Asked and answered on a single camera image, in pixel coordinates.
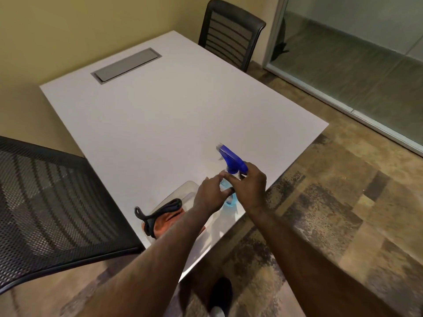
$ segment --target person's right hand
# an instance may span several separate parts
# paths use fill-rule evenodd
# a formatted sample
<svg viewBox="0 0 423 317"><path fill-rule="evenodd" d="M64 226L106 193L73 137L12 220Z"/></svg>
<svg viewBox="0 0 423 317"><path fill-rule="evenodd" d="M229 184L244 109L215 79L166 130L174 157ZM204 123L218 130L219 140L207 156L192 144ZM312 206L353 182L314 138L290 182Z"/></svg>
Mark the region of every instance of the person's right hand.
<svg viewBox="0 0 423 317"><path fill-rule="evenodd" d="M248 167L247 176L242 180L222 171L219 175L225 178L234 187L236 197L247 213L261 210L266 205L266 175L251 162L245 163Z"/></svg>

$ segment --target hand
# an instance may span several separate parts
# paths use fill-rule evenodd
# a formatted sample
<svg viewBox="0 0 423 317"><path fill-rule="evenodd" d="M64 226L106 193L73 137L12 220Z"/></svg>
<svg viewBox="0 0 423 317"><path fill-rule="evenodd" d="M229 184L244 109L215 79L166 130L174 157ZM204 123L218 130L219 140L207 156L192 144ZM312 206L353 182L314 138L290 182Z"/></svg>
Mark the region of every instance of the hand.
<svg viewBox="0 0 423 317"><path fill-rule="evenodd" d="M235 188L236 197L247 213L267 207L266 175L251 162L246 162L247 176L242 180L222 171L219 176L225 178Z"/></svg>
<svg viewBox="0 0 423 317"><path fill-rule="evenodd" d="M206 177L198 188L194 199L194 207L207 211L210 216L218 211L223 206L225 200L234 193L233 188L220 191L220 182L222 179L223 177L220 175L216 175L211 179Z"/></svg>

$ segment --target person's left hand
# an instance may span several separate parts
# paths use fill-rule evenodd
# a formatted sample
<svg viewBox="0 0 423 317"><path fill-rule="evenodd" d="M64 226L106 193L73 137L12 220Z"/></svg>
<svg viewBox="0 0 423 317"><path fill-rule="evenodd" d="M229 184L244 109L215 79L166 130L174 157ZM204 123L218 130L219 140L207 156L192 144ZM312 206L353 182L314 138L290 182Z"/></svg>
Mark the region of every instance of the person's left hand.
<svg viewBox="0 0 423 317"><path fill-rule="evenodd" d="M210 216L218 211L223 206L225 200L235 192L232 187L220 191L220 181L222 181L222 177L219 175L211 179L206 177L198 188L197 195L194 199L194 207L207 211Z"/></svg>

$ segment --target black chair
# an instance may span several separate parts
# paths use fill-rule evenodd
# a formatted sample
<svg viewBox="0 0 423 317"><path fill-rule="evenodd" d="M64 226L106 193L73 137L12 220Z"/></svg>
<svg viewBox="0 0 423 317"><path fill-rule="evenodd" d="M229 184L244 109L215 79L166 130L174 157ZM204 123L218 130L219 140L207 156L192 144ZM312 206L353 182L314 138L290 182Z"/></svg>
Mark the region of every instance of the black chair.
<svg viewBox="0 0 423 317"><path fill-rule="evenodd" d="M85 158L0 137L0 294L144 249Z"/></svg>
<svg viewBox="0 0 423 317"><path fill-rule="evenodd" d="M222 0L210 0L198 45L246 72L266 22Z"/></svg>

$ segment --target black shoe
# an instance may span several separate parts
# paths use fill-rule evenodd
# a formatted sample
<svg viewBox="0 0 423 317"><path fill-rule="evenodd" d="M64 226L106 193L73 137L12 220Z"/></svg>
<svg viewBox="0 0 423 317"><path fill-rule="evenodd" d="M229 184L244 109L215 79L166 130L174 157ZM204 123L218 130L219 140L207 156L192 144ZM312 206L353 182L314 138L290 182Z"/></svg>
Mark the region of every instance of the black shoe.
<svg viewBox="0 0 423 317"><path fill-rule="evenodd" d="M207 311L210 312L216 306L223 310L225 316L228 316L233 295L230 280L220 277L211 290Z"/></svg>

